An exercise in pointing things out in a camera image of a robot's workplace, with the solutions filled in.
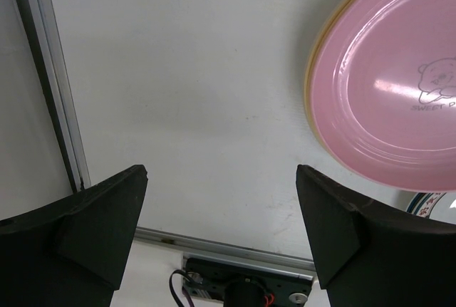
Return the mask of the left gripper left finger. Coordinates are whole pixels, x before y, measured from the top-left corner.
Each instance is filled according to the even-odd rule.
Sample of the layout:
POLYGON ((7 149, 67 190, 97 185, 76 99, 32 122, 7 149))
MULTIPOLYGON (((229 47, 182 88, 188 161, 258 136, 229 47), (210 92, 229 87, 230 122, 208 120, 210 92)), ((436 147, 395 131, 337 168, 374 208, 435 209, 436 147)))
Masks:
POLYGON ((147 190, 133 165, 46 206, 1 220, 2 306, 109 306, 147 190))

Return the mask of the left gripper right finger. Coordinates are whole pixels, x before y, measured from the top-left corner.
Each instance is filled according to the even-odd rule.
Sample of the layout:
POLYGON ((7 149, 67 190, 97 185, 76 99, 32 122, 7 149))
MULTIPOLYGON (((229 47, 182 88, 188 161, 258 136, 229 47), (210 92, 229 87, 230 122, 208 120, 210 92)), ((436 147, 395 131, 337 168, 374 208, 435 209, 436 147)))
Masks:
POLYGON ((455 225, 388 206, 308 165, 296 169, 296 190, 331 306, 455 305, 455 225))

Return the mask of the green rimmed lettered plate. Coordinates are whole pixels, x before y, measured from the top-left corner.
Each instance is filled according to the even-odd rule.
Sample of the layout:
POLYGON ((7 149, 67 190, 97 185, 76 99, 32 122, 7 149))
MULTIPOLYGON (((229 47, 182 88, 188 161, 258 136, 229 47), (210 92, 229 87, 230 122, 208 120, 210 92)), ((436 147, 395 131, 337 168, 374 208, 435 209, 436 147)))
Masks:
POLYGON ((417 193, 406 212, 419 217, 455 224, 455 192, 417 193))

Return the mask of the tan plate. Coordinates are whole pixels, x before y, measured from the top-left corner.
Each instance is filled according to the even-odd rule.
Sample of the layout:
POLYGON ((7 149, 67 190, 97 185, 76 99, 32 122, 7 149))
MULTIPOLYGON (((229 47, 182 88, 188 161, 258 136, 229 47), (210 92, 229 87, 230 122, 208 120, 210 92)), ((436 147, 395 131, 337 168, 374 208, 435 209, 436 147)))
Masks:
POLYGON ((349 9, 354 2, 356 2, 356 0, 340 0, 336 8, 325 20, 323 26, 320 28, 317 36, 315 37, 311 52, 307 59, 306 70, 304 72, 304 112, 313 136, 326 152, 329 152, 329 150, 323 141, 320 132, 318 131, 312 106, 313 98, 311 97, 311 94, 314 86, 314 77, 316 73, 316 67, 318 65, 318 60, 325 46, 326 39, 331 34, 333 27, 338 23, 338 20, 343 17, 345 11, 349 9))

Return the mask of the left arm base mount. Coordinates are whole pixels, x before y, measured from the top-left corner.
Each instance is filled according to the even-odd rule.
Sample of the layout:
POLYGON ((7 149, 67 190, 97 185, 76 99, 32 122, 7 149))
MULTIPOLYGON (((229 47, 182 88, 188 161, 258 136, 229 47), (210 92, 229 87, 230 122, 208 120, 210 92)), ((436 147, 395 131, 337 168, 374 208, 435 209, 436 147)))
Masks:
POLYGON ((192 257, 170 274, 168 286, 178 306, 194 306, 196 299, 221 306, 304 306, 312 281, 306 274, 192 257))

